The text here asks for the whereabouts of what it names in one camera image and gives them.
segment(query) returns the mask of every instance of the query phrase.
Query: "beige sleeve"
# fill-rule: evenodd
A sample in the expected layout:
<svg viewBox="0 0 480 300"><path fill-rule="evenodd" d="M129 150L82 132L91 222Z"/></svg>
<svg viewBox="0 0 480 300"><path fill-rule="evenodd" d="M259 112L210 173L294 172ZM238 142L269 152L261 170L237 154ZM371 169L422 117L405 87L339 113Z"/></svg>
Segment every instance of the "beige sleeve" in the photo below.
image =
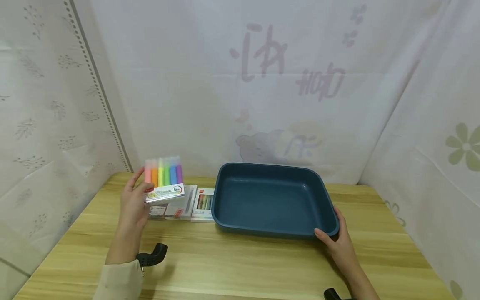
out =
<svg viewBox="0 0 480 300"><path fill-rule="evenodd" d="M138 260L103 266L93 300L138 300L144 277Z"/></svg>

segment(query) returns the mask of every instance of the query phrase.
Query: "blue highlighter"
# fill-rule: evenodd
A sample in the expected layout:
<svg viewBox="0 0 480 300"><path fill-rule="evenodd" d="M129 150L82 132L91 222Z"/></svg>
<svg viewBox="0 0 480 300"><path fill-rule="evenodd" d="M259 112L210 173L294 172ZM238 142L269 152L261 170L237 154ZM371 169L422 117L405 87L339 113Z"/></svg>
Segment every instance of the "blue highlighter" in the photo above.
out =
<svg viewBox="0 0 480 300"><path fill-rule="evenodd" d="M169 157L168 160L170 161L170 184L177 184L177 163L174 157Z"/></svg>

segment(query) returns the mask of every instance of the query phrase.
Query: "table surface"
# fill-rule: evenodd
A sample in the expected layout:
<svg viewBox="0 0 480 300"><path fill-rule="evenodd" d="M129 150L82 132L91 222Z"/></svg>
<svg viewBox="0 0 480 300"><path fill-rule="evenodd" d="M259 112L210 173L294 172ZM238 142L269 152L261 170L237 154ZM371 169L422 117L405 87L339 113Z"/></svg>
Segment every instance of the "table surface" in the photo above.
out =
<svg viewBox="0 0 480 300"><path fill-rule="evenodd" d="M113 237L119 196L131 173L112 176L15 299L91 299ZM213 178L186 184L214 187ZM360 263L382 300L453 300L395 216L371 187L327 184L347 219ZM141 251L168 245L145 269L140 299L323 299L348 289L320 242L227 234L213 223L150 221Z"/></svg>

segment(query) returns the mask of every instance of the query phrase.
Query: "black clamp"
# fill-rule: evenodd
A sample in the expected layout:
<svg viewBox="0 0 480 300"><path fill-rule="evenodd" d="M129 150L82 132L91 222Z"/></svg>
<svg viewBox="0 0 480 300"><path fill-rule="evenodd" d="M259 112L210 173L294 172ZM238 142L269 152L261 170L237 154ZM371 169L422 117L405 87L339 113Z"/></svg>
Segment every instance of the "black clamp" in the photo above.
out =
<svg viewBox="0 0 480 300"><path fill-rule="evenodd" d="M150 266L161 263L164 260L165 255L167 254L167 250L168 250L167 245L157 244L151 254L148 254L148 253L137 254L137 259L140 262L142 271L144 267L150 267Z"/></svg>
<svg viewBox="0 0 480 300"><path fill-rule="evenodd" d="M328 288L324 292L325 300L342 300L340 296L336 293L334 288Z"/></svg>

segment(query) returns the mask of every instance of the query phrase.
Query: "stationery box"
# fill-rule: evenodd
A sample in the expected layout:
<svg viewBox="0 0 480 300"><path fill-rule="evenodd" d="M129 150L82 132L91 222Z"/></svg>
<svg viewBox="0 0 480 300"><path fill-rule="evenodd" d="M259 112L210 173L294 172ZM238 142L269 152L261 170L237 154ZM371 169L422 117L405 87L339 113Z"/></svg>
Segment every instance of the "stationery box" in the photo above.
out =
<svg viewBox="0 0 480 300"><path fill-rule="evenodd" d="M211 222L215 221L212 218L212 200L215 189L198 188L193 203L192 222Z"/></svg>
<svg viewBox="0 0 480 300"><path fill-rule="evenodd" d="M184 185L185 197L182 200L175 200L167 205L165 220L187 220L192 217L193 202L197 193L196 185Z"/></svg>
<svg viewBox="0 0 480 300"><path fill-rule="evenodd" d="M167 209L168 204L161 204L159 206L151 206L150 212L148 213L149 220L164 220L165 219L165 210Z"/></svg>
<svg viewBox="0 0 480 300"><path fill-rule="evenodd" d="M146 191L146 203L161 206L173 201L183 201L185 186L180 157L153 158L145 161L145 182L154 184Z"/></svg>

